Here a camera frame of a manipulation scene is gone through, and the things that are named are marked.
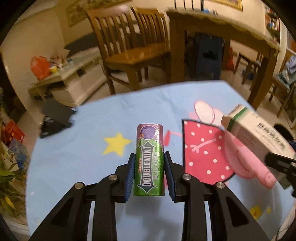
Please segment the white green medicine box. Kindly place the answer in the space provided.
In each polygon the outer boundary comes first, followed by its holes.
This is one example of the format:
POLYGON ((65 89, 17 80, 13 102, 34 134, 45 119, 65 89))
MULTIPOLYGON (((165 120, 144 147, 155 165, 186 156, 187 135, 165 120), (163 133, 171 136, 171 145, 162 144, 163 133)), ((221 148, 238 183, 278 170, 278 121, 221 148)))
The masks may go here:
POLYGON ((261 161, 268 153, 295 159, 295 150, 265 119, 243 105, 237 105, 221 121, 224 128, 261 161))

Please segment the green Doublemint gum can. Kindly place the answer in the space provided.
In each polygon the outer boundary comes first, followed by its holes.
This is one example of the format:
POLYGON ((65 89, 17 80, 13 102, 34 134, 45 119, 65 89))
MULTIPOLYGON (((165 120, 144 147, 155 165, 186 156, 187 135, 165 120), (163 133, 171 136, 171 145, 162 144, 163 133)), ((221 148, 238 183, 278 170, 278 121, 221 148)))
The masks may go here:
POLYGON ((158 123, 138 125, 134 195, 165 195, 164 174, 163 126, 158 123))

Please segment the green potted plant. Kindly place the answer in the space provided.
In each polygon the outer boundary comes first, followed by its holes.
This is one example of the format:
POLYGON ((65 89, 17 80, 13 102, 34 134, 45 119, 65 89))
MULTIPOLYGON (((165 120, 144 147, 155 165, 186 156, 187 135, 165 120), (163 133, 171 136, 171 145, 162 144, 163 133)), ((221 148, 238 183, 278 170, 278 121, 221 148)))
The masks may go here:
POLYGON ((14 220, 25 218, 25 185, 27 172, 17 169, 13 163, 1 156, 1 214, 14 220))

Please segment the wooden chair with clothes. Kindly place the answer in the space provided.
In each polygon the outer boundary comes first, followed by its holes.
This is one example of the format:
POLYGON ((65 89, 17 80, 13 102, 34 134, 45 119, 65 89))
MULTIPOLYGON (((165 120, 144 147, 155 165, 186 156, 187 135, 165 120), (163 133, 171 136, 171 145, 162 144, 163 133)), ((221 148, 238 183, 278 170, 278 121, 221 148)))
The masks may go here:
POLYGON ((273 89, 269 90, 269 102, 272 101, 274 96, 281 102, 281 107, 276 115, 279 117, 295 89, 295 52, 289 48, 286 49, 280 72, 272 76, 271 87, 273 89), (284 99, 276 93, 277 89, 287 93, 284 99))

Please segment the light blue cartoon tablecloth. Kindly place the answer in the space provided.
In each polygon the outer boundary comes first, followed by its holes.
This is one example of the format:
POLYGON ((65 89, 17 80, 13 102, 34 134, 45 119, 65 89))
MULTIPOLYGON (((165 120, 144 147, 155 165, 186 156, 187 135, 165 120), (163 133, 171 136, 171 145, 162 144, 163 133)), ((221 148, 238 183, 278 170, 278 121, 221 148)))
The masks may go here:
POLYGON ((254 171, 234 173, 246 162, 241 147, 228 148, 221 118, 247 102, 224 81, 170 84, 118 94, 79 107, 73 125, 38 139, 27 176, 26 209, 33 233, 76 183, 93 184, 127 163, 136 150, 137 126, 159 123, 169 138, 173 162, 200 181, 224 181, 270 239, 285 233, 295 217, 291 188, 263 185, 254 171))

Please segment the far wooden chair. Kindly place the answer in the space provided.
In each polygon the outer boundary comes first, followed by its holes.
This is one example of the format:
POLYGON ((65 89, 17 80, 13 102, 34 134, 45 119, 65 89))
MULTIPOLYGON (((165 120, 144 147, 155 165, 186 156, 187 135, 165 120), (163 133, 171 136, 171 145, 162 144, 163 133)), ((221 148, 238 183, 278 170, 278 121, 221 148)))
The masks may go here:
POLYGON ((238 58, 236 61, 236 65, 234 67, 233 70, 233 74, 235 74, 238 70, 238 67, 241 63, 241 60, 245 61, 247 63, 247 67, 246 69, 242 72, 243 75, 243 79, 241 84, 244 85, 246 80, 248 79, 248 76, 250 74, 252 74, 252 78, 255 77, 255 75, 257 74, 260 66, 261 66, 261 62, 263 60, 263 55, 261 53, 257 53, 256 59, 255 60, 251 60, 250 58, 248 58, 247 56, 243 55, 242 53, 238 53, 238 58))

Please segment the black phone stand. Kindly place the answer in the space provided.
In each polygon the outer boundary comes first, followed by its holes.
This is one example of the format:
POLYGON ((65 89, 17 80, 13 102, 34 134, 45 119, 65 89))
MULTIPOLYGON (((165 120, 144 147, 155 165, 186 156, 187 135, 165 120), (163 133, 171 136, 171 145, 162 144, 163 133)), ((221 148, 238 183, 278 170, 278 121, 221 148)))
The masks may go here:
POLYGON ((40 138, 46 138, 71 127, 71 118, 76 111, 50 98, 45 101, 42 113, 45 117, 41 125, 40 138))

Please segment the red gift box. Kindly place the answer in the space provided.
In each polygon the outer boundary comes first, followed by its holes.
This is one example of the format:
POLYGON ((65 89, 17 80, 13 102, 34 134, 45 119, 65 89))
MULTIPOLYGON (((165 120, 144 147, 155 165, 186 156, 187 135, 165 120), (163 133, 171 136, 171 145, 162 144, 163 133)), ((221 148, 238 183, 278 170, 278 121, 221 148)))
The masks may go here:
POLYGON ((21 129, 16 125, 13 120, 10 120, 7 125, 2 127, 1 140, 4 144, 10 144, 11 141, 17 140, 20 143, 23 143, 25 134, 21 129))

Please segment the red bag under table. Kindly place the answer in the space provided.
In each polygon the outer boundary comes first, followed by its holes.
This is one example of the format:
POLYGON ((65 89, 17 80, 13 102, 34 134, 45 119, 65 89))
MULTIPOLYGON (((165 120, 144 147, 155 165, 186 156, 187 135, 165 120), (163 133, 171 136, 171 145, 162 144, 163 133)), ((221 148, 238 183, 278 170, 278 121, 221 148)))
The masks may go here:
POLYGON ((226 62, 226 70, 234 71, 234 62, 233 62, 233 48, 229 48, 229 55, 226 62))

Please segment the white coffee table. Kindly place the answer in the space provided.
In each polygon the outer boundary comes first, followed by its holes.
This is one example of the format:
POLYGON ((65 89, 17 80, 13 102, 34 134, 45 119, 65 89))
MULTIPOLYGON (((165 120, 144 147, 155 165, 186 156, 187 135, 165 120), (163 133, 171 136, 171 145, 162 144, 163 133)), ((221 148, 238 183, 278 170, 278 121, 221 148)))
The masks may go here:
POLYGON ((97 47, 80 51, 56 73, 32 84, 28 92, 33 97, 53 97, 63 105, 79 106, 106 83, 100 60, 97 47))

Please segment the blue plastic stool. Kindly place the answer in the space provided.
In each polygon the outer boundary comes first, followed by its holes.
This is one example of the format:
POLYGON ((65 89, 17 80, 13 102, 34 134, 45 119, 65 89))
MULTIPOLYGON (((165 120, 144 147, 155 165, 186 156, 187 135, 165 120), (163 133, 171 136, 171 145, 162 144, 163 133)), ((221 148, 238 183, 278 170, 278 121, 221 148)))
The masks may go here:
POLYGON ((223 57, 223 39, 217 36, 200 34, 196 73, 213 74, 214 80, 220 78, 223 57))

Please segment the yellow cup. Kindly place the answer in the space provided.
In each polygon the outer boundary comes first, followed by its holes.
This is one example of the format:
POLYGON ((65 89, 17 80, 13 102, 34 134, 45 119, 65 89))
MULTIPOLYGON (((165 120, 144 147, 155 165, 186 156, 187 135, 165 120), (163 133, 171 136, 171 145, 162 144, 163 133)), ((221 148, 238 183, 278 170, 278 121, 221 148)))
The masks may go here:
POLYGON ((49 70, 50 70, 51 73, 56 73, 58 71, 58 68, 57 68, 56 65, 51 65, 49 70))

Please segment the orange plastic bag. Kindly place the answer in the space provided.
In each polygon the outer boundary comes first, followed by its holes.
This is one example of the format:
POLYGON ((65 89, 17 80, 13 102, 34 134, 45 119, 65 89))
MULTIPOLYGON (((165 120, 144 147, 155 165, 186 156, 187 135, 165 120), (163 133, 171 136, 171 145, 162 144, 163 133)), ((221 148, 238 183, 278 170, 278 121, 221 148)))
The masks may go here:
POLYGON ((43 80, 51 74, 49 61, 43 56, 34 56, 31 59, 31 71, 37 80, 43 80))

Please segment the framed flower painting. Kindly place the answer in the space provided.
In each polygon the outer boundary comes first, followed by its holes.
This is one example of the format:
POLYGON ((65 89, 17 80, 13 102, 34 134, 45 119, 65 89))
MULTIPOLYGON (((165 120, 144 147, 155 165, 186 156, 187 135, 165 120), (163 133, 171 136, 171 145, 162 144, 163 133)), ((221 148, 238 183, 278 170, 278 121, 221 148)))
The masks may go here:
POLYGON ((243 3, 242 0, 210 0, 215 3, 223 4, 234 9, 243 11, 243 3))

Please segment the dark sofa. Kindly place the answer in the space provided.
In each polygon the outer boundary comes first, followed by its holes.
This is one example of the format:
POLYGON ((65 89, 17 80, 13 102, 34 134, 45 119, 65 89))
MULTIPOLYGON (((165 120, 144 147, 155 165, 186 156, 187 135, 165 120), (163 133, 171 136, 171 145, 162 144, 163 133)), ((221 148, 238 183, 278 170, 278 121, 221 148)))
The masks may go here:
POLYGON ((69 50, 67 57, 70 57, 80 51, 84 51, 93 47, 97 47, 97 38, 95 33, 89 33, 65 45, 64 49, 69 50))

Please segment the wooden chair near table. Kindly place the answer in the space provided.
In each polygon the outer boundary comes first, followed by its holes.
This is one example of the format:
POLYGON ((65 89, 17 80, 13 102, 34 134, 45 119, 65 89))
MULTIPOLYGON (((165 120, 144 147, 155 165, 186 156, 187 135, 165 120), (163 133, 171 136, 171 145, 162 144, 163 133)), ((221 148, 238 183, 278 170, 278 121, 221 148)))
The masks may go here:
POLYGON ((171 54, 159 45, 142 47, 137 20, 126 5, 86 11, 96 35, 102 69, 111 94, 114 82, 132 91, 140 90, 141 70, 159 68, 164 80, 171 82, 171 54))

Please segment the framed landscape painting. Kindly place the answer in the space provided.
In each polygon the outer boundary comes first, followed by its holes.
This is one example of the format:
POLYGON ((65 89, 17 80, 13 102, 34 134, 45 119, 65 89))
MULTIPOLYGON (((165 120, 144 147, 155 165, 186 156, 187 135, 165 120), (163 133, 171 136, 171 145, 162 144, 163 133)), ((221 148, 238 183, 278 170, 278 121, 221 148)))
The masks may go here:
POLYGON ((120 0, 77 0, 66 8, 66 17, 69 27, 87 18, 86 11, 89 9, 105 9, 112 6, 121 5, 128 1, 120 0))

